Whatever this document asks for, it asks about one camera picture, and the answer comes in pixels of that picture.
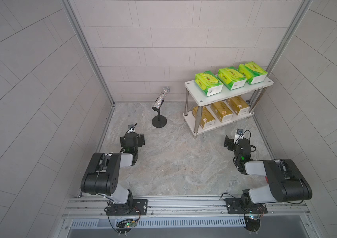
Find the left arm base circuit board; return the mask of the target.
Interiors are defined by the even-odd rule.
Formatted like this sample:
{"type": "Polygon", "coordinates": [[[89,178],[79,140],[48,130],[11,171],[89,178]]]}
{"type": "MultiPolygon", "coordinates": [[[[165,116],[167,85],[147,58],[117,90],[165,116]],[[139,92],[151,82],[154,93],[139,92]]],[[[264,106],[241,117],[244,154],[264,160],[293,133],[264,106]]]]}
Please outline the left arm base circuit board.
{"type": "Polygon", "coordinates": [[[133,219],[125,219],[119,222],[116,222],[116,232],[120,235],[127,235],[132,228],[137,225],[137,222],[133,219]]]}

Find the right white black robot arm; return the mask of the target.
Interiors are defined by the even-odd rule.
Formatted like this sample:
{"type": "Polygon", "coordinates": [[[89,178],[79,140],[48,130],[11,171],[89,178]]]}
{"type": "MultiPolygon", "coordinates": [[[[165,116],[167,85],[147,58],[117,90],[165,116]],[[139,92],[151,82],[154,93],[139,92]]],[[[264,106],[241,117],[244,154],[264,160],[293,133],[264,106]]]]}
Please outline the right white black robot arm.
{"type": "Polygon", "coordinates": [[[252,160],[251,153],[256,147],[242,136],[234,139],[225,137],[224,147],[234,152],[234,165],[243,175],[261,176],[267,181],[265,186],[244,189],[240,198],[223,198],[229,214],[266,214],[267,203],[286,202],[294,205],[313,196],[308,184],[296,164],[291,159],[252,160]]]}

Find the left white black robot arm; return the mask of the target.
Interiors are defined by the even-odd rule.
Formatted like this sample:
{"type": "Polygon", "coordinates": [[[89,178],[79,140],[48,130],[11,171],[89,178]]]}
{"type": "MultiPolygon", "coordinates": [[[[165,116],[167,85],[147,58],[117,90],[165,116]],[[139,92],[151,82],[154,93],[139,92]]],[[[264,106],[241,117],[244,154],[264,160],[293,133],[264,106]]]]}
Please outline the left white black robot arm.
{"type": "Polygon", "coordinates": [[[138,149],[145,145],[143,134],[127,132],[120,138],[118,153],[94,153],[81,180],[80,189],[91,195],[101,195],[109,200],[105,208],[108,216],[141,214],[139,200],[133,201],[131,190],[119,185],[120,169],[134,166],[138,160],[138,149]]]}

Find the gold tissue pack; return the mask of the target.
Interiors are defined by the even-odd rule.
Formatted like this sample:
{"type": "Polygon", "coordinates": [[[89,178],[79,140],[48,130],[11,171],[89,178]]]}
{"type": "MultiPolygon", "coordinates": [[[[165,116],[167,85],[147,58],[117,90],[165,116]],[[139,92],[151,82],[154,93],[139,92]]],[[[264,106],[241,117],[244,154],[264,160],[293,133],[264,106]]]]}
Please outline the gold tissue pack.
{"type": "Polygon", "coordinates": [[[202,109],[202,115],[201,115],[201,121],[200,126],[202,129],[208,129],[210,127],[213,127],[215,124],[215,118],[213,115],[209,112],[209,110],[206,107],[203,107],[202,109]]]}
{"type": "Polygon", "coordinates": [[[232,110],[223,101],[212,103],[211,109],[221,123],[230,121],[233,117],[232,110]]]}
{"type": "Polygon", "coordinates": [[[237,116],[241,116],[249,112],[250,107],[241,96],[229,98],[227,99],[227,103],[237,116]]]}

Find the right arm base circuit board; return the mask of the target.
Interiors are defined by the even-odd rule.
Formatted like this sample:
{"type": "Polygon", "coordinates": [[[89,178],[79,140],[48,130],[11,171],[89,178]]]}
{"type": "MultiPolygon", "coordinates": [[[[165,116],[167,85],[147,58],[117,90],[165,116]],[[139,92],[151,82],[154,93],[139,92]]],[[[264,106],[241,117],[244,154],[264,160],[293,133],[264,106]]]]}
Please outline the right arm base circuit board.
{"type": "Polygon", "coordinates": [[[258,216],[248,215],[244,216],[245,229],[249,232],[258,233],[261,227],[261,220],[258,216]]]}

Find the green tissue pack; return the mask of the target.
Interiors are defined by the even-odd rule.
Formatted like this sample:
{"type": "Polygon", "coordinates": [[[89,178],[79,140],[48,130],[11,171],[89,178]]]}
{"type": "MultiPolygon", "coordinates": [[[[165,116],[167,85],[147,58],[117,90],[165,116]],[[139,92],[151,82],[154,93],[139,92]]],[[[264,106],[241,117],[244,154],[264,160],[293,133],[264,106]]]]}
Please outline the green tissue pack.
{"type": "Polygon", "coordinates": [[[238,71],[246,77],[249,85],[263,82],[268,73],[255,62],[240,64],[238,71]]]}
{"type": "Polygon", "coordinates": [[[225,85],[228,90],[235,90],[245,85],[247,78],[240,73],[235,67],[220,68],[218,79],[225,85]]]}
{"type": "Polygon", "coordinates": [[[194,81],[206,97],[221,93],[224,86],[211,71],[195,74],[194,81]]]}

